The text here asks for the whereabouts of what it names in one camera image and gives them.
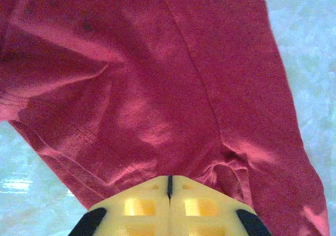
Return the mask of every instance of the black rubber part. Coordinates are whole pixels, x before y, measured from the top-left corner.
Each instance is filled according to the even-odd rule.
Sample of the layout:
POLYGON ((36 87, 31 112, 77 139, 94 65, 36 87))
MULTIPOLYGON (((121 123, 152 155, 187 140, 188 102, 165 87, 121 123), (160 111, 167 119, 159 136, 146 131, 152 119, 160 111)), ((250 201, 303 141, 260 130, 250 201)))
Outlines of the black rubber part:
POLYGON ((173 176, 168 176, 167 194, 168 194, 169 201, 170 201, 170 198, 172 197, 172 194, 173 194, 173 176))
POLYGON ((272 236, 258 216, 243 209, 236 213, 249 236, 272 236))
POLYGON ((105 208, 97 208, 85 213, 69 236, 93 236, 106 213, 105 208))

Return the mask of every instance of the red shirt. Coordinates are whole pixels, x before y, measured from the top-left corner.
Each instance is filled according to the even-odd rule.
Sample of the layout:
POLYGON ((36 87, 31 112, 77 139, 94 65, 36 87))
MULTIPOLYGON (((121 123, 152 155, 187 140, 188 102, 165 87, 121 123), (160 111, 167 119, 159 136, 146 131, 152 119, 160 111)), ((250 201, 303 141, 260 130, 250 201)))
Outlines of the red shirt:
POLYGON ((329 235, 265 0, 1 0, 0 119, 89 208, 182 175, 329 235))

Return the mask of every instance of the yellow plastic object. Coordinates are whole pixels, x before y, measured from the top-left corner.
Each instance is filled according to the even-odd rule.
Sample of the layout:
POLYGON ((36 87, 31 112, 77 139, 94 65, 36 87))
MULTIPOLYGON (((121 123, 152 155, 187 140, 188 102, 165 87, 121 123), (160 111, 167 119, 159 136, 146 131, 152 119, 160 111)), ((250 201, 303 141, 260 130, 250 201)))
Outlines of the yellow plastic object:
POLYGON ((236 210, 255 211, 244 203, 187 177, 168 176, 134 186, 94 205, 106 215, 94 236, 248 236, 236 210))

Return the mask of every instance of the clothing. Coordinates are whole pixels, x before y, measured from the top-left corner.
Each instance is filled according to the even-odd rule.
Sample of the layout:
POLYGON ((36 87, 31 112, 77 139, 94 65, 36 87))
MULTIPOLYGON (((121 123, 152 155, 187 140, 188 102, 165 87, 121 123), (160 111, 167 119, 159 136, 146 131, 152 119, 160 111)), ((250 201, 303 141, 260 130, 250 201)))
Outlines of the clothing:
POLYGON ((0 119, 86 208, 161 175, 329 235, 265 0, 1 0, 0 119))

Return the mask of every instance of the square opening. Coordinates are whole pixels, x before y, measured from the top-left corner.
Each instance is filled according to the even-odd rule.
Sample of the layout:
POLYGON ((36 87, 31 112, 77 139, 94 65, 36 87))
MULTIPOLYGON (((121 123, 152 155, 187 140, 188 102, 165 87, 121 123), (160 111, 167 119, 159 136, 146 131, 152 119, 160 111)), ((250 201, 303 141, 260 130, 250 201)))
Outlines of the square opening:
POLYGON ((128 199, 125 202, 125 216, 155 216, 153 200, 128 199))
POLYGON ((127 226, 125 236, 155 236, 155 226, 142 224, 138 226, 127 226))
POLYGON ((219 227, 190 226, 188 236, 225 236, 225 230, 219 227))
POLYGON ((184 201, 185 215, 197 217, 219 217, 217 204, 208 199, 187 199, 184 201))

